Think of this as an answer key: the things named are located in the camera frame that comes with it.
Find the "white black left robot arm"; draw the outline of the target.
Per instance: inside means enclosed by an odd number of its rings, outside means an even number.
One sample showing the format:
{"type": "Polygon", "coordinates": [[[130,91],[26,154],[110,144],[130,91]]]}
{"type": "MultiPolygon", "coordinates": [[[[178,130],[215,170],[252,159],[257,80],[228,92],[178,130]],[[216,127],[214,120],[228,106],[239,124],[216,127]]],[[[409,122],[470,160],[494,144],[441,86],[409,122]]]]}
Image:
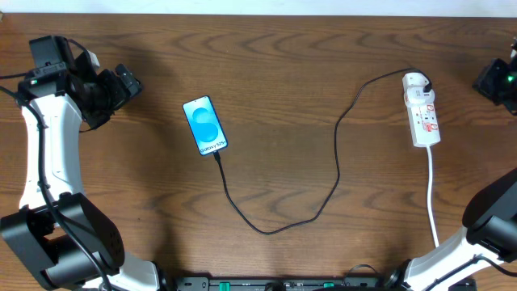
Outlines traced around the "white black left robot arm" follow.
{"type": "Polygon", "coordinates": [[[1,220],[8,247],[47,290],[164,290],[158,266],[124,249],[116,225],[85,195],[78,138],[141,93],[125,65],[102,70],[75,41],[29,43],[35,66],[13,93],[27,126],[27,178],[16,213],[1,220]]]}

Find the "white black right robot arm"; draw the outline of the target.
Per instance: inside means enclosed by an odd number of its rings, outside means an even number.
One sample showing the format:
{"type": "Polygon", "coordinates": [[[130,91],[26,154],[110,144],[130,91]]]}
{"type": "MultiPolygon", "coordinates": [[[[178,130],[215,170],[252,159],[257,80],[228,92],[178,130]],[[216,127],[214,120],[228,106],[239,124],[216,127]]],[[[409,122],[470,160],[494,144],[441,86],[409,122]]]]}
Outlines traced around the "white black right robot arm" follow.
{"type": "MultiPolygon", "coordinates": [[[[415,146],[427,147],[429,183],[427,212],[433,239],[437,238],[432,212],[433,178],[430,146],[435,140],[424,138],[424,129],[415,129],[416,110],[430,113],[434,101],[431,83],[423,73],[408,73],[403,78],[405,104],[415,146]]],[[[511,60],[493,59],[473,83],[473,89],[516,116],[516,38],[511,45],[511,60]]],[[[469,202],[462,217],[462,227],[442,244],[435,239],[435,249],[422,257],[407,260],[384,282],[386,290],[449,290],[454,284],[477,271],[492,266],[507,276],[500,264],[516,260],[516,168],[480,190],[469,202]]]]}

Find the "blue Galaxy smartphone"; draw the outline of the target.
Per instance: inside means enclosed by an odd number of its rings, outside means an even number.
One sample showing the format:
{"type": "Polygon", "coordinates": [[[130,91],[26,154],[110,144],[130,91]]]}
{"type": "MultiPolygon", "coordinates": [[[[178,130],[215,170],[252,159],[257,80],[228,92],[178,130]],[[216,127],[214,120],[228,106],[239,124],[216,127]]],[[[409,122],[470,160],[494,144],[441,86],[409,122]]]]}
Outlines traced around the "blue Galaxy smartphone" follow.
{"type": "Polygon", "coordinates": [[[184,103],[183,112],[202,156],[213,154],[229,145],[208,95],[184,103]]]}

